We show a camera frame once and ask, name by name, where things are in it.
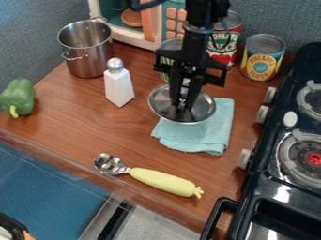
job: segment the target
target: green bell pepper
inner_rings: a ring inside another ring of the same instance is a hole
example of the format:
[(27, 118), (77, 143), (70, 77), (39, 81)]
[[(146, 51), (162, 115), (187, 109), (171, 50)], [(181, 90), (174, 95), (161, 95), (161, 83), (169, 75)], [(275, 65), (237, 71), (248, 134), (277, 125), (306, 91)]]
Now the green bell pepper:
[(27, 115), (34, 108), (36, 91), (30, 80), (15, 79), (10, 82), (7, 89), (0, 94), (0, 103), (3, 109), (13, 118)]

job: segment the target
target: ice cream scoop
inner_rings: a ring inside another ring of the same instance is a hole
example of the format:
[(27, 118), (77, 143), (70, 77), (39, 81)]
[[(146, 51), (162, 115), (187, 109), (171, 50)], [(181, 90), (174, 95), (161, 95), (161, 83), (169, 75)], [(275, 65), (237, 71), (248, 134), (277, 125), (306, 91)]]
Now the ice cream scoop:
[(201, 189), (201, 187), (197, 187), (189, 180), (149, 169), (131, 169), (125, 166), (118, 157), (114, 157), (109, 154), (102, 153), (96, 156), (94, 158), (94, 166), (100, 173), (104, 175), (128, 173), (131, 177), (138, 181), (178, 196), (191, 197), (195, 195), (198, 199), (200, 199), (202, 194), (204, 194), (204, 191)]

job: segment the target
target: pepper stem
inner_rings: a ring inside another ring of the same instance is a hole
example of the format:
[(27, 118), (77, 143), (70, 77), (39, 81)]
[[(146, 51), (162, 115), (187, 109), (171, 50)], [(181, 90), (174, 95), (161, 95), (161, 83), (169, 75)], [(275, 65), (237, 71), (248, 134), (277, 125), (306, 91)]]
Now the pepper stem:
[(16, 110), (17, 110), (16, 106), (14, 106), (14, 105), (10, 106), (10, 114), (11, 114), (11, 116), (13, 118), (18, 118), (19, 117), (19, 115), (17, 114)]

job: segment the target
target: stainless steel pot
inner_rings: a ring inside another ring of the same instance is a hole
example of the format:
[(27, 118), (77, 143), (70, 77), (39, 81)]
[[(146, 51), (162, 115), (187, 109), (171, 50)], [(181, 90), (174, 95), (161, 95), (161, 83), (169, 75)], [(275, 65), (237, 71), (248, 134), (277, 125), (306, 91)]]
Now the stainless steel pot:
[(62, 57), (71, 74), (81, 78), (101, 76), (113, 57), (112, 30), (99, 20), (83, 20), (63, 27), (58, 35)]

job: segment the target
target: pineapple can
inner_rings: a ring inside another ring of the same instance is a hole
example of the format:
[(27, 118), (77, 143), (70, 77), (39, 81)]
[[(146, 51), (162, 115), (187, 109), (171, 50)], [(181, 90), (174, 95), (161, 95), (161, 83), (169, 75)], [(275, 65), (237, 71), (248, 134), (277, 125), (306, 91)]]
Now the pineapple can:
[(285, 52), (285, 43), (269, 34), (258, 34), (246, 40), (241, 72), (249, 79), (264, 82), (278, 73)]

